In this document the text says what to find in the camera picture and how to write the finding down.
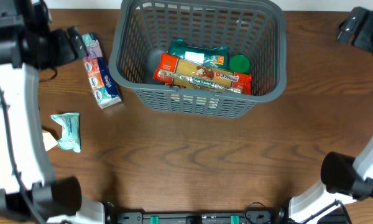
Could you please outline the Kleenex tissue multipack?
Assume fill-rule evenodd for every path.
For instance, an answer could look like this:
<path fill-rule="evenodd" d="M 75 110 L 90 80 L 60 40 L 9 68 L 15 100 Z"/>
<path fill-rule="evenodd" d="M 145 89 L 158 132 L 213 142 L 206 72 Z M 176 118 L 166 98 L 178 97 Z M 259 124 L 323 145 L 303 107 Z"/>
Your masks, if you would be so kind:
<path fill-rule="evenodd" d="M 122 102 L 121 94 L 109 72 L 97 35 L 91 32 L 81 37 L 88 52 L 88 56 L 83 59 L 83 63 L 88 74 L 92 94 L 98 106 L 105 109 Z"/>

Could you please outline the teal wet wipes pack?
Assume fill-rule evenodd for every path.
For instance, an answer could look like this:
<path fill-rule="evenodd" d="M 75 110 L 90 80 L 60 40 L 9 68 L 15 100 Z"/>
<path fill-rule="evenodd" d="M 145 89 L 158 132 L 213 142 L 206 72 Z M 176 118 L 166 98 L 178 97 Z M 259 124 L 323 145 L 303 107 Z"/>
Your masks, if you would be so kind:
<path fill-rule="evenodd" d="M 57 124 L 62 127 L 62 136 L 57 141 L 59 148 L 63 150 L 71 150 L 76 153 L 81 152 L 80 141 L 80 114 L 79 113 L 63 113 L 53 114 L 50 116 Z"/>

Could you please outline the grey plastic basket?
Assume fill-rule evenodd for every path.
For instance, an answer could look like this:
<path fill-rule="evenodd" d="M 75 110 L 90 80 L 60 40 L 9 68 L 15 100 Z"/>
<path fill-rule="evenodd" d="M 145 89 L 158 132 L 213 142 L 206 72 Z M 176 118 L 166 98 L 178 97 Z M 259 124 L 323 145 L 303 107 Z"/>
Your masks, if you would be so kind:
<path fill-rule="evenodd" d="M 286 30 L 272 1 L 126 0 L 109 69 L 153 110 L 238 118 L 283 93 Z"/>

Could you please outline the San Remo spaghetti packet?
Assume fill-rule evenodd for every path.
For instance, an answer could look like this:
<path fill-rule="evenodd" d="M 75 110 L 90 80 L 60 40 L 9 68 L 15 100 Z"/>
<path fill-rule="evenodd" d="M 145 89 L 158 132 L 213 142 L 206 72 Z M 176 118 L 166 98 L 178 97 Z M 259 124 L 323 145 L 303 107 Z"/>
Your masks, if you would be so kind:
<path fill-rule="evenodd" d="M 166 53 L 161 54 L 153 79 L 196 90 L 252 93 L 252 75 L 198 64 Z"/>

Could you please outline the green lid glass jar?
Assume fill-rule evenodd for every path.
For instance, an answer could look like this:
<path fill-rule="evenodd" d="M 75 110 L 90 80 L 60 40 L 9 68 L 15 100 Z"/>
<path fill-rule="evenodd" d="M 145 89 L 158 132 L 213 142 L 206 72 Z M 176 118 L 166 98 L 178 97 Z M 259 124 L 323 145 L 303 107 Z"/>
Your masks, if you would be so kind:
<path fill-rule="evenodd" d="M 248 74 L 251 69 L 250 60 L 244 55 L 234 55 L 229 61 L 229 70 L 237 73 Z"/>

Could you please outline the green coffee bean bag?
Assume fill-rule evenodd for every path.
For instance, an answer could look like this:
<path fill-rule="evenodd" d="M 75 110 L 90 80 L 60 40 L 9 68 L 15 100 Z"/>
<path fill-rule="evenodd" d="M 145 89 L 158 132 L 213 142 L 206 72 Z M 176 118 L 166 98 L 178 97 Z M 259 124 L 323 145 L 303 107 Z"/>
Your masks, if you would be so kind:
<path fill-rule="evenodd" d="M 225 70 L 228 68 L 229 59 L 227 47 L 194 47 L 187 45 L 183 39 L 176 39 L 172 41 L 167 53 L 198 64 L 208 65 L 210 67 Z"/>

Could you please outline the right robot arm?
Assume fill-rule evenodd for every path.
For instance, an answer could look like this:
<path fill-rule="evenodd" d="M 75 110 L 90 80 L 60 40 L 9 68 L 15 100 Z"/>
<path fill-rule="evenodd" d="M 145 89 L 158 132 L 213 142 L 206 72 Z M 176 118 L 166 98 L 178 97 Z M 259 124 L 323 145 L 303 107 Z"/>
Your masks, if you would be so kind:
<path fill-rule="evenodd" d="M 355 7 L 339 25 L 337 40 L 373 54 L 373 11 Z M 320 179 L 279 210 L 276 223 L 351 223 L 346 205 L 373 198 L 373 136 L 357 156 L 326 155 Z"/>

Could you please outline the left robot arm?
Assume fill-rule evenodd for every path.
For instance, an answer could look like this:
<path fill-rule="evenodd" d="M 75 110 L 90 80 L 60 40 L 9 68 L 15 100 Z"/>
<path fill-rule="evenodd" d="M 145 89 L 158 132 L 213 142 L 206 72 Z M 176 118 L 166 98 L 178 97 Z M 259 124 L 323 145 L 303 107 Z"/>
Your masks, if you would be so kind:
<path fill-rule="evenodd" d="M 56 178 L 45 150 L 39 73 L 87 55 L 75 27 L 50 30 L 50 21 L 43 1 L 0 0 L 0 217 L 104 223 L 104 205 L 84 198 L 77 178 Z"/>

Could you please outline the beige crumpled snack bag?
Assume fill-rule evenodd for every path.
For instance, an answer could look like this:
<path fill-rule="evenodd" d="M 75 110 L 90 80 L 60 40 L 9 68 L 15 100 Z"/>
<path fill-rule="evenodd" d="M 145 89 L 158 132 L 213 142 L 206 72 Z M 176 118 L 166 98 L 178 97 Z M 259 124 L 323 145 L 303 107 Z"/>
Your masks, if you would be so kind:
<path fill-rule="evenodd" d="M 46 151 L 51 150 L 53 147 L 57 145 L 57 140 L 54 138 L 54 136 L 50 132 L 43 129 L 42 136 L 43 136 L 44 148 Z"/>

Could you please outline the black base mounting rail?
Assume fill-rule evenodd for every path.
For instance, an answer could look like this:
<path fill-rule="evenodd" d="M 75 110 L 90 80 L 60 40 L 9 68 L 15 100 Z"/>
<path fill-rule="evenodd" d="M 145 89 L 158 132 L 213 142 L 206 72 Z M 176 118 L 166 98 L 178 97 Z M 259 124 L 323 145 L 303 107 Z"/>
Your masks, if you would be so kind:
<path fill-rule="evenodd" d="M 112 224 L 274 224 L 294 223 L 286 218 L 285 209 L 278 215 L 271 208 L 254 202 L 243 212 L 224 213 L 144 213 L 120 212 L 113 204 L 105 205 L 105 223 Z"/>

